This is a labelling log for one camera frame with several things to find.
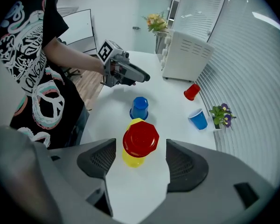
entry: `wooden floor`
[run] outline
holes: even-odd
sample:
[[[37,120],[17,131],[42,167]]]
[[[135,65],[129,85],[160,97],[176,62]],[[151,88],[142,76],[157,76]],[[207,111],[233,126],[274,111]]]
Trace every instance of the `wooden floor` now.
[[[91,110],[103,85],[103,76],[97,72],[80,70],[80,76],[72,76],[71,80],[75,84],[86,109]]]

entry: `blue paper cup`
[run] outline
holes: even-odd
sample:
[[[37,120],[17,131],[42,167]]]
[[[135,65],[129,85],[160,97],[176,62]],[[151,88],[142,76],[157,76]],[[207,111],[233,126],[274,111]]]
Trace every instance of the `blue paper cup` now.
[[[192,112],[188,116],[188,119],[191,120],[199,130],[205,129],[207,127],[207,121],[202,109],[198,109]]]
[[[137,97],[133,101],[132,108],[130,110],[130,116],[132,119],[140,118],[146,120],[148,117],[148,101],[144,97]]]

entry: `graphic print shirt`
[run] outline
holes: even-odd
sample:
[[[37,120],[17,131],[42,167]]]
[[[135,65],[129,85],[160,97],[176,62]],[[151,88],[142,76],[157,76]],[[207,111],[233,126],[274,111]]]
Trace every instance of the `graphic print shirt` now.
[[[42,50],[68,29],[56,3],[17,0],[0,25],[0,59],[26,93],[10,126],[47,148],[64,147],[84,105]]]

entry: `flower bouquet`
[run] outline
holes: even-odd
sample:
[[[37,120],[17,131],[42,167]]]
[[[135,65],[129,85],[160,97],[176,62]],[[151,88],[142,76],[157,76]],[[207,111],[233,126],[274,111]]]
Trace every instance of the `flower bouquet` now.
[[[213,120],[216,129],[219,129],[220,125],[225,126],[225,128],[229,128],[231,127],[231,120],[236,119],[236,117],[232,115],[228,105],[225,103],[218,106],[213,106],[213,109],[210,110],[210,113],[213,114]]]
[[[148,25],[148,31],[158,32],[162,31],[167,27],[167,23],[164,20],[164,12],[161,14],[150,14],[148,17],[143,18],[146,20]]]

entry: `shirt sleeve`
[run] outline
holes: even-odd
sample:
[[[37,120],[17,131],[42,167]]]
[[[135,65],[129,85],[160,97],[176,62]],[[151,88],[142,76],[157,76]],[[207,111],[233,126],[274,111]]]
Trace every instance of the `shirt sleeve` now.
[[[42,47],[45,47],[54,37],[58,38],[69,27],[57,12],[58,0],[46,0],[43,18]]]

